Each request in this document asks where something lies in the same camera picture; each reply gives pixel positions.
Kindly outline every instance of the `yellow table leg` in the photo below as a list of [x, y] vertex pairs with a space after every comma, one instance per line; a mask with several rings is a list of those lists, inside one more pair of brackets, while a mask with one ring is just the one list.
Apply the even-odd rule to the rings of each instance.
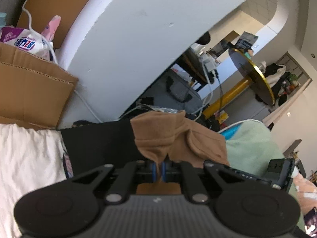
[[[227, 105], [229, 102], [235, 99], [237, 95], [239, 95], [242, 91], [244, 91], [248, 86], [250, 86], [252, 80], [248, 77], [245, 77], [241, 81], [239, 81], [233, 88], [231, 88], [227, 93], [225, 93], [222, 97], [222, 107]], [[220, 99], [210, 105], [203, 111], [203, 115], [206, 119], [211, 117], [215, 112], [219, 110], [220, 107]]]

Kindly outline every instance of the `pink cloth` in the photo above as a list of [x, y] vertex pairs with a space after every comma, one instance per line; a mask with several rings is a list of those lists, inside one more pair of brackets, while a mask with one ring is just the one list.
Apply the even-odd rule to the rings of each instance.
[[293, 182], [303, 215], [306, 215], [313, 207], [317, 207], [317, 187], [300, 173], [294, 177]]

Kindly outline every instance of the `black device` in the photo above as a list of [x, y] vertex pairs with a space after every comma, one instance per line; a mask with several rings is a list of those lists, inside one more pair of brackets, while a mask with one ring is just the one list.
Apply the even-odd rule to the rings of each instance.
[[24, 238], [306, 237], [296, 228], [300, 207], [286, 192], [292, 164], [270, 163], [268, 179], [210, 160], [203, 169], [166, 162], [162, 178], [178, 182], [182, 194], [154, 196], [135, 191], [156, 180], [155, 164], [104, 165], [26, 194], [14, 217]]

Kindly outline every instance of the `white bed sheet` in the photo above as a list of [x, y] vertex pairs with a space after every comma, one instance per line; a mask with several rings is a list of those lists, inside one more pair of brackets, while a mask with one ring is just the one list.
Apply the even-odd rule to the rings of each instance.
[[58, 131], [0, 124], [0, 237], [21, 233], [14, 220], [15, 203], [24, 194], [66, 178]]

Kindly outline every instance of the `cardboard flap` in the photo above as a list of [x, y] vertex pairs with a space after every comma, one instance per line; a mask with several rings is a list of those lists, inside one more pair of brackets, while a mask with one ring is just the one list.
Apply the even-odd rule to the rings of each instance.
[[0, 62], [0, 115], [56, 127], [73, 88], [73, 83]]
[[0, 62], [28, 68], [76, 85], [78, 78], [72, 76], [58, 65], [38, 56], [22, 51], [17, 47], [0, 42]]
[[10, 118], [5, 118], [0, 116], [0, 123], [2, 124], [16, 124], [19, 127], [23, 127], [26, 129], [34, 129], [34, 130], [42, 130], [42, 129], [48, 129], [46, 126], [40, 126], [28, 122], [24, 122], [21, 120], [16, 120], [16, 119], [10, 119]]

